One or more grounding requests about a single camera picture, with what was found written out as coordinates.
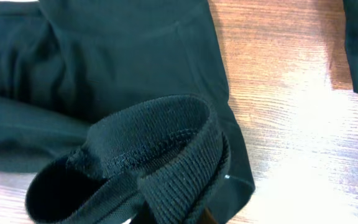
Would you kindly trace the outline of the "black t-shirt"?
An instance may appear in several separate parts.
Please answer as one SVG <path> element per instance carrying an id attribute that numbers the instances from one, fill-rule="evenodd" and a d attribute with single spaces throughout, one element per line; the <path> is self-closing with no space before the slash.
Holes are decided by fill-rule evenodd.
<path id="1" fill-rule="evenodd" d="M 36 223 L 224 223 L 255 184 L 209 4 L 0 2 L 0 171 Z"/>

